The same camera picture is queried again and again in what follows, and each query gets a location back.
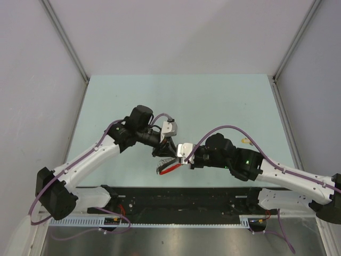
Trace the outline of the red handled keyring holder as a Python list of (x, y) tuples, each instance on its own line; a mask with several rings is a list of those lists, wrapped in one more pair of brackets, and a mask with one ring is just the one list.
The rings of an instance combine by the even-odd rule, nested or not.
[(161, 159), (158, 162), (156, 173), (158, 175), (164, 175), (164, 174), (174, 171), (180, 166), (182, 166), (182, 163), (178, 158)]

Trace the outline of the yellow tagged key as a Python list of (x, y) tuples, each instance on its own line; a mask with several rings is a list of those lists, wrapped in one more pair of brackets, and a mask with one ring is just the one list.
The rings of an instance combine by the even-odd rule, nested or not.
[(251, 145), (251, 146), (254, 145), (253, 142), (252, 142), (250, 139), (248, 139), (248, 138), (243, 138), (243, 139), (241, 139), (241, 142), (242, 142), (242, 143), (245, 143), (245, 144), (249, 144), (249, 145)]

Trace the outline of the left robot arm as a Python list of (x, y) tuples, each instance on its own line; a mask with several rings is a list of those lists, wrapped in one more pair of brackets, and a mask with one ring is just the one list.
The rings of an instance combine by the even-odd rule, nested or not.
[(67, 217), (77, 205), (79, 196), (75, 189), (90, 173), (106, 160), (123, 153), (127, 148), (141, 143), (152, 147), (153, 157), (176, 157), (176, 146), (172, 137), (177, 134), (175, 119), (163, 114), (167, 120), (155, 131), (159, 116), (146, 106), (138, 105), (129, 116), (113, 121), (102, 137), (75, 159), (49, 170), (40, 169), (36, 179), (36, 198), (51, 218)]

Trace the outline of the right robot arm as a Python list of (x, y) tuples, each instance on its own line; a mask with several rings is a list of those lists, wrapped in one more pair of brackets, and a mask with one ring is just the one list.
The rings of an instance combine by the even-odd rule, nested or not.
[(248, 198), (246, 209), (252, 214), (263, 209), (311, 209), (319, 219), (340, 224), (339, 173), (330, 177), (287, 167), (260, 152), (237, 148), (220, 133), (209, 136), (203, 146), (185, 143), (180, 146), (179, 156), (191, 169), (225, 168), (239, 180), (267, 182), (285, 188), (284, 196), (274, 199), (270, 199), (264, 189)]

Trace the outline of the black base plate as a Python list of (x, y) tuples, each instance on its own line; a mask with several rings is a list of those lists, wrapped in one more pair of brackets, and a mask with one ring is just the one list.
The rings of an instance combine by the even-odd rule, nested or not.
[(106, 210), (121, 213), (136, 225), (231, 225), (243, 215), (266, 218), (278, 209), (307, 212), (306, 196), (284, 189), (240, 188), (139, 188), (108, 187), (111, 196)]

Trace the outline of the left aluminium frame post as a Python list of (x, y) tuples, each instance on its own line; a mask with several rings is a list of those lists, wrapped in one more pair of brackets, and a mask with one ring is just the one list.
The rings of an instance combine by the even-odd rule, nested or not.
[(67, 35), (64, 26), (62, 25), (56, 11), (54, 10), (51, 2), (49, 0), (39, 0), (44, 12), (46, 13), (47, 17), (49, 18), (53, 28), (55, 29), (56, 34), (58, 35), (60, 41), (62, 42), (66, 52), (68, 53), (71, 61), (73, 62), (74, 66), (76, 67), (79, 75), (81, 76), (82, 80), (87, 85), (90, 81), (90, 77), (88, 76), (80, 58)]

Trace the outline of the aluminium frame post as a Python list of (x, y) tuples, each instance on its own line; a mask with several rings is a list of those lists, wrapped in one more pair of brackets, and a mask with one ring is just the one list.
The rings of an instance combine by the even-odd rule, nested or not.
[(53, 28), (55, 29), (56, 34), (58, 35), (60, 41), (62, 42), (66, 52), (68, 53), (71, 61), (73, 62), (74, 66), (76, 67), (79, 75), (81, 76), (82, 80), (87, 85), (90, 81), (90, 77), (88, 76), (80, 58), (67, 35), (64, 26), (62, 25), (56, 11), (54, 10), (51, 2), (49, 0), (39, 0), (44, 12), (46, 13), (47, 17), (49, 18)]
[(272, 79), (275, 82), (280, 78), (284, 68), (286, 67), (286, 65), (290, 61), (290, 58), (292, 57), (295, 50), (299, 46), (299, 43), (303, 39), (303, 36), (307, 32), (312, 20), (316, 16), (316, 14), (317, 14), (319, 8), (321, 7), (321, 5), (323, 4), (323, 2), (324, 2), (323, 0), (312, 1), (312, 4), (310, 5), (307, 13), (305, 14), (303, 21), (299, 25), (298, 30), (296, 31), (288, 49), (286, 50), (286, 52), (285, 52), (283, 58), (281, 59), (275, 73), (272, 76)]

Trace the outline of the right aluminium frame post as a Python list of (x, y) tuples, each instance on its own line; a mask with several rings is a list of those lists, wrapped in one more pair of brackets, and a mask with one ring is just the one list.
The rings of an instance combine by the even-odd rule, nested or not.
[(305, 14), (303, 21), (299, 25), (298, 30), (296, 31), (288, 49), (286, 50), (286, 52), (285, 52), (283, 58), (281, 59), (275, 73), (272, 76), (272, 79), (275, 82), (280, 78), (284, 68), (286, 67), (286, 65), (290, 61), (290, 58), (292, 57), (295, 50), (299, 46), (299, 43), (303, 39), (303, 36), (307, 32), (312, 20), (316, 16), (316, 14), (317, 14), (319, 8), (321, 7), (321, 5), (323, 4), (323, 2), (324, 2), (323, 0), (312, 1), (312, 4), (310, 5), (307, 13)]

